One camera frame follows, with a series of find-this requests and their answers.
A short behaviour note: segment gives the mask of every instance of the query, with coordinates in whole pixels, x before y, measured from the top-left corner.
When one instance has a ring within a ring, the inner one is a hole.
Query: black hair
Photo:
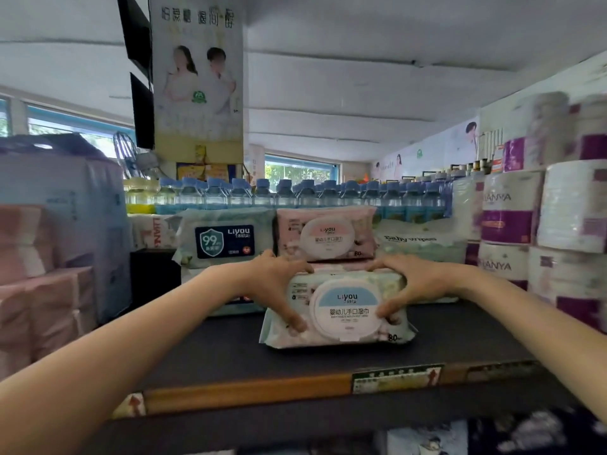
[[[189,49],[186,46],[181,45],[181,46],[178,46],[177,48],[175,48],[175,51],[181,51],[181,52],[183,52],[183,55],[186,56],[187,71],[190,71],[190,72],[198,75],[198,71],[196,71],[196,66],[194,65],[193,60],[192,60],[192,53],[189,51]]]
[[[213,47],[206,52],[206,58],[207,60],[209,60],[209,62],[218,59],[220,56],[223,57],[224,60],[226,60],[226,52],[221,48]]]
[[[466,134],[474,129],[476,129],[476,122],[475,121],[469,122],[466,126]]]

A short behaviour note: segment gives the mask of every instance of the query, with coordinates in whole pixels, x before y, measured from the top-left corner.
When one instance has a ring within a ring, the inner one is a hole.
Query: shelf
[[[476,306],[413,306],[408,317],[420,333],[406,345],[282,351],[257,343],[262,316],[207,320],[137,387],[148,415],[108,422],[82,453],[183,455],[575,402]],[[435,386],[352,395],[354,373],[420,365],[443,366]],[[533,375],[476,382],[521,372]]]

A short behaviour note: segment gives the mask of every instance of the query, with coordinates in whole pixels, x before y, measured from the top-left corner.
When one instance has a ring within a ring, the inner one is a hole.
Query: green logo
[[[206,104],[206,96],[202,91],[194,91],[192,96],[192,102],[194,104]]]

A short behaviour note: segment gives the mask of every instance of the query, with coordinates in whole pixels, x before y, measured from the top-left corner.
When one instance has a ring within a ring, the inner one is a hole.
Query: forearm
[[[603,422],[607,337],[510,282],[458,266],[457,292],[503,324]]]
[[[211,267],[1,382],[0,453],[76,450],[173,346],[237,295],[233,265]]]

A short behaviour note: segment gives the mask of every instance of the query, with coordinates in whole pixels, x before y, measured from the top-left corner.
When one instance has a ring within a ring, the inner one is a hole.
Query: person's left hand
[[[245,282],[242,295],[270,308],[298,332],[307,329],[303,318],[288,304],[286,289],[297,273],[314,273],[312,265],[305,260],[275,257],[269,249],[241,265]]]

